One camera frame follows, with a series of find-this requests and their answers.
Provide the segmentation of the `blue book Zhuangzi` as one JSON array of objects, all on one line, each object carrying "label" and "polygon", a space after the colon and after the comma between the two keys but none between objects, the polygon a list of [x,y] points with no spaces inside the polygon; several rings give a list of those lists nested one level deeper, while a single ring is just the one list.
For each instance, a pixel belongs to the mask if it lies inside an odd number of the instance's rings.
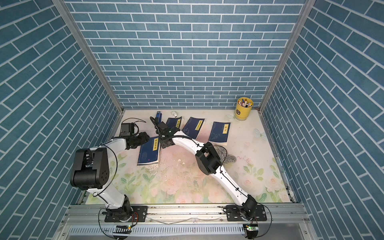
[{"label": "blue book Zhuangzi", "polygon": [[209,142],[226,146],[228,143],[231,123],[213,122]]}]

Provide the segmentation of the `grey striped cleaning cloth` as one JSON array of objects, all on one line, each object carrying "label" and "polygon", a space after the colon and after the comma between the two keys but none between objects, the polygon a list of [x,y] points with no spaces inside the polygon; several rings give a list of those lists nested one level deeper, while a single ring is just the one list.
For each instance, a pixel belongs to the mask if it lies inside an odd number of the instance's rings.
[{"label": "grey striped cleaning cloth", "polygon": [[237,161],[236,156],[229,154],[225,147],[214,146],[214,148],[220,157],[221,164],[232,164]]}]

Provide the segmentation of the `blue book Mengxi notes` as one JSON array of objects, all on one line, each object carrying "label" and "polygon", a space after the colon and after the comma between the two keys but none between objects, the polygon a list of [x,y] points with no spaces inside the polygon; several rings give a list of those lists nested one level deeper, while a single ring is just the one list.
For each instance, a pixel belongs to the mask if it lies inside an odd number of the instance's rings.
[{"label": "blue book Mengxi notes", "polygon": [[158,137],[150,140],[140,147],[138,166],[158,164],[161,146]]}]

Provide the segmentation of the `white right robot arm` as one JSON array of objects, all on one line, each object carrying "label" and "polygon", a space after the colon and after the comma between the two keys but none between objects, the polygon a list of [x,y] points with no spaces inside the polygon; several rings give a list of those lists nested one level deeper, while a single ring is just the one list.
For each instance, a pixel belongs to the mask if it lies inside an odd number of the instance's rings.
[{"label": "white right robot arm", "polygon": [[251,195],[246,193],[225,170],[224,162],[228,152],[224,147],[224,157],[221,158],[217,149],[210,142],[201,143],[185,135],[179,128],[168,127],[164,122],[158,122],[155,118],[150,118],[154,124],[156,133],[163,149],[176,145],[192,153],[199,169],[207,176],[213,177],[234,200],[242,218],[246,221],[257,219],[258,202]]}]

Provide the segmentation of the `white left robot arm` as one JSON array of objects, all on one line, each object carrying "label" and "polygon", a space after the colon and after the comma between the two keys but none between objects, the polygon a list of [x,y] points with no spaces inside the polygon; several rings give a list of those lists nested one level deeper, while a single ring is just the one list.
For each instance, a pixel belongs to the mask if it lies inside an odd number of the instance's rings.
[{"label": "white left robot arm", "polygon": [[117,168],[110,174],[109,157],[118,163],[118,153],[135,149],[149,140],[149,135],[140,132],[135,124],[122,124],[119,136],[99,146],[75,152],[70,183],[104,202],[106,209],[102,214],[106,216],[105,222],[131,221],[136,224],[145,221],[148,207],[132,207],[129,198],[113,185]]}]

